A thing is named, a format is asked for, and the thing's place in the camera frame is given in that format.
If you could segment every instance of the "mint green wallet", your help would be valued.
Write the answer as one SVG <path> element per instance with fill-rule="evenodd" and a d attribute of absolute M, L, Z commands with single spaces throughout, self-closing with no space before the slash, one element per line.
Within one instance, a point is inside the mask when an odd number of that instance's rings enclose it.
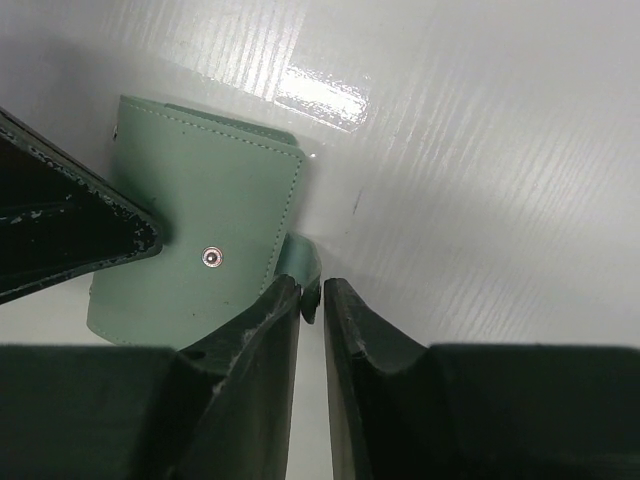
<path fill-rule="evenodd" d="M 160 222 L 164 248 L 94 275 L 89 328 L 116 344 L 183 348 L 278 274 L 304 287 L 311 322 L 320 264 L 311 242 L 288 233 L 306 169 L 288 133 L 123 97 L 112 183 Z"/>

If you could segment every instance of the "white surface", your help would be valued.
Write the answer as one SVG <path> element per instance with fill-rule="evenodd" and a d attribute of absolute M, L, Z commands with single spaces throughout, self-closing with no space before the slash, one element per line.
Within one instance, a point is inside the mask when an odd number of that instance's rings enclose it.
<path fill-rule="evenodd" d="M 640 2 L 4 0 L 0 104 L 100 173 L 122 92 L 288 129 L 300 230 L 423 343 L 640 344 Z M 87 342 L 89 280 L 0 307 Z M 322 325 L 290 479 L 329 479 Z"/>

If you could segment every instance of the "wallet stitching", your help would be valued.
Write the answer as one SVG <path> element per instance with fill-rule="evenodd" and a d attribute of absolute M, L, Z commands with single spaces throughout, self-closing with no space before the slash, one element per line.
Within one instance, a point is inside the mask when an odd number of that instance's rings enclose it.
<path fill-rule="evenodd" d="M 273 244 L 273 250 L 271 251 L 271 257 L 269 258 L 269 263 L 267 264 L 267 271 L 264 274 L 264 278 L 262 280 L 262 286 L 260 287 L 260 295 L 262 295 L 262 292 L 264 291 L 264 287 L 265 287 L 265 285 L 267 283 L 267 279 L 269 278 L 269 271 L 271 270 L 271 265 L 273 264 L 273 260 L 274 260 L 274 258 L 276 256 L 276 250 L 278 248 L 278 241 L 280 240 L 280 236 L 282 235 L 282 228 L 284 227 L 284 221 L 287 218 L 287 213 L 289 213 L 289 207 L 291 205 L 291 199 L 293 198 L 293 191 L 294 191 L 296 183 L 298 181 L 298 174 L 300 173 L 300 167 L 302 166 L 302 157 L 300 157 L 299 155 L 294 155 L 292 153 L 283 152 L 282 150 L 278 150 L 276 148 L 269 147 L 267 145 L 262 145 L 260 143 L 252 142 L 250 140 L 245 140 L 244 138 L 235 137 L 233 135 L 229 135 L 228 133 L 224 133 L 224 132 L 220 132 L 218 130 L 213 130 L 213 129 L 210 129 L 210 128 L 206 128 L 206 127 L 203 127 L 202 125 L 198 125 L 197 123 L 187 122 L 185 120 L 181 120 L 181 119 L 176 118 L 176 117 L 171 117 L 169 115 L 165 115 L 164 113 L 154 112 L 153 110 L 148 110 L 146 108 L 138 107 L 136 105 L 132 105 L 132 104 L 127 103 L 127 102 L 123 102 L 123 105 L 126 105 L 126 106 L 128 106 L 130 108 L 133 108 L 135 110 L 140 110 L 141 112 L 150 113 L 150 114 L 156 115 L 158 117 L 166 118 L 167 120 L 173 120 L 174 122 L 182 123 L 182 124 L 188 125 L 190 127 L 195 127 L 195 128 L 200 129 L 200 130 L 204 130 L 206 132 L 211 132 L 211 133 L 215 133 L 215 134 L 218 134 L 218 135 L 222 135 L 223 137 L 231 138 L 233 140 L 238 140 L 238 141 L 240 141 L 242 143 L 247 143 L 247 144 L 253 145 L 255 147 L 265 148 L 267 150 L 271 150 L 272 152 L 280 153 L 280 154 L 285 155 L 287 157 L 293 157 L 293 158 L 297 158 L 298 159 L 298 166 L 296 167 L 296 171 L 295 171 L 295 173 L 293 175 L 293 180 L 291 182 L 291 189 L 289 190 L 289 195 L 287 196 L 287 203 L 285 204 L 284 212 L 282 213 L 282 218 L 280 219 L 280 225 L 278 226 L 278 232 L 276 233 L 276 239 L 275 239 L 274 244 Z"/>
<path fill-rule="evenodd" d="M 111 341 L 111 343 L 120 343 L 122 345 L 136 346 L 135 343 L 128 342 L 126 340 L 121 339 L 120 337 L 116 337 L 115 335 L 111 335 L 110 333 L 105 332 L 103 329 L 100 328 L 100 326 L 98 326 L 97 323 L 91 322 L 90 324 L 88 324 L 88 326 L 89 328 L 93 326 L 102 335 L 104 339 Z"/>
<path fill-rule="evenodd" d="M 245 140 L 244 138 L 235 137 L 233 135 L 229 135 L 228 133 L 220 132 L 218 130 L 213 130 L 211 128 L 206 128 L 206 127 L 203 127 L 202 125 L 198 125 L 197 123 L 187 122 L 186 120 L 181 120 L 181 119 L 176 118 L 176 117 L 171 117 L 169 115 L 165 115 L 164 113 L 154 112 L 153 110 L 147 110 L 146 108 L 138 107 L 136 105 L 131 105 L 130 103 L 123 103 L 123 105 L 126 105 L 126 106 L 128 106 L 130 108 L 134 108 L 136 110 L 140 110 L 141 112 L 146 112 L 146 113 L 150 113 L 152 115 L 156 115 L 158 117 L 166 118 L 167 120 L 173 120 L 174 122 L 183 123 L 184 125 L 188 125 L 190 127 L 195 127 L 195 128 L 200 129 L 200 130 L 204 130 L 205 132 L 215 133 L 217 135 L 222 135 L 223 137 L 231 138 L 233 140 L 238 140 L 238 141 L 240 141 L 242 143 L 248 143 L 249 145 L 253 145 L 255 147 L 260 147 L 260 148 L 264 148 L 266 150 L 271 150 L 272 152 L 280 153 L 282 155 L 286 155 L 287 157 L 297 158 L 297 159 L 300 160 L 300 162 L 302 162 L 302 157 L 300 157 L 299 155 L 294 155 L 293 153 L 283 152 L 282 150 L 278 150 L 277 148 L 269 147 L 267 145 L 262 145 L 261 143 L 252 142 L 251 140 Z"/>
<path fill-rule="evenodd" d="M 282 142 L 282 143 L 286 143 L 287 145 L 291 145 L 286 140 L 281 139 L 278 136 L 278 134 L 276 134 L 276 133 L 261 132 L 260 130 L 255 129 L 255 128 L 245 127 L 245 126 L 240 126 L 240 125 L 233 125 L 232 123 L 225 123 L 225 122 L 222 122 L 220 120 L 211 120 L 211 119 L 207 119 L 207 120 L 209 120 L 210 122 L 217 123 L 219 125 L 224 125 L 225 127 L 237 128 L 238 130 L 242 130 L 243 132 L 252 133 L 252 134 L 258 135 L 260 137 L 267 137 L 267 138 L 270 138 L 273 141 Z"/>

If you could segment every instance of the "snap button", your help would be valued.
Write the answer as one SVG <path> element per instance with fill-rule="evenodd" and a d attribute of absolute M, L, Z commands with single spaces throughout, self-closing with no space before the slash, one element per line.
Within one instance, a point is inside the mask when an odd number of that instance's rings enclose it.
<path fill-rule="evenodd" d="M 207 267 L 216 268 L 222 263 L 222 251 L 216 247 L 207 247 L 202 252 L 202 263 Z"/>

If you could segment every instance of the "wallet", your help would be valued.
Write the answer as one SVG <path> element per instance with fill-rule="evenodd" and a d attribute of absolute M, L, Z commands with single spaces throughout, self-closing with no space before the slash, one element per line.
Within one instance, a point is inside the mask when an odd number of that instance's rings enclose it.
<path fill-rule="evenodd" d="M 289 232 L 308 159 L 289 133 L 123 97 L 112 185 L 160 223 L 153 258 L 98 272 L 88 327 L 120 345 L 179 349 L 250 307 L 280 274 L 320 298 L 314 245 Z"/>

